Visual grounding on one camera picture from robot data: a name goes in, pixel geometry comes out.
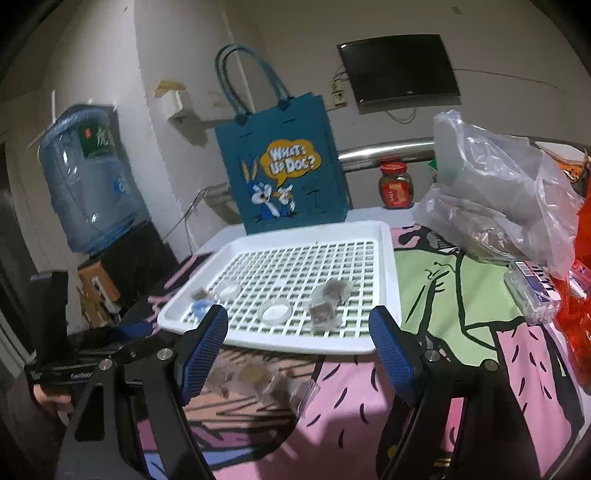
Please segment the person's left hand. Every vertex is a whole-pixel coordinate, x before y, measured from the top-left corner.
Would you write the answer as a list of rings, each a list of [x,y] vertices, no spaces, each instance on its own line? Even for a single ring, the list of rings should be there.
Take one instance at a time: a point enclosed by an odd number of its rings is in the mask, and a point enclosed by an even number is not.
[[[71,396],[68,393],[53,391],[35,384],[33,386],[33,396],[35,401],[48,412],[56,413],[61,411],[66,414],[73,412]]]

